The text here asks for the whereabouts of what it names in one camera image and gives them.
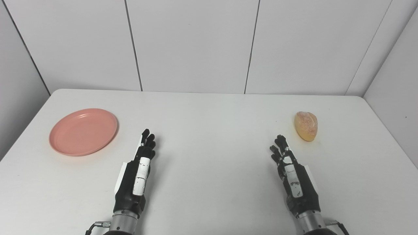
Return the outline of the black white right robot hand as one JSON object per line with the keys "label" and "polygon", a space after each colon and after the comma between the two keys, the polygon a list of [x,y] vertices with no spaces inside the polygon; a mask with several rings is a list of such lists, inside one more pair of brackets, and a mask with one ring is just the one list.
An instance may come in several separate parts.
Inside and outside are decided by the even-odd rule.
{"label": "black white right robot hand", "polygon": [[297,161],[288,146],[286,138],[278,135],[275,144],[270,146],[271,158],[287,193],[286,203],[294,217],[306,211],[320,212],[319,196],[304,165]]}

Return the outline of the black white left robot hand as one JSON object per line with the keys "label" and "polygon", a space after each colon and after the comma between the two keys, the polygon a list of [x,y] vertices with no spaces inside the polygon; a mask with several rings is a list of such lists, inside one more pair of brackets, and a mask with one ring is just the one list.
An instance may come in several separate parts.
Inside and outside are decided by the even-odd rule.
{"label": "black white left robot hand", "polygon": [[137,218],[145,208],[145,186],[151,171],[151,161],[155,157],[155,135],[149,129],[141,134],[141,141],[134,159],[124,163],[118,179],[113,212],[133,213]]}

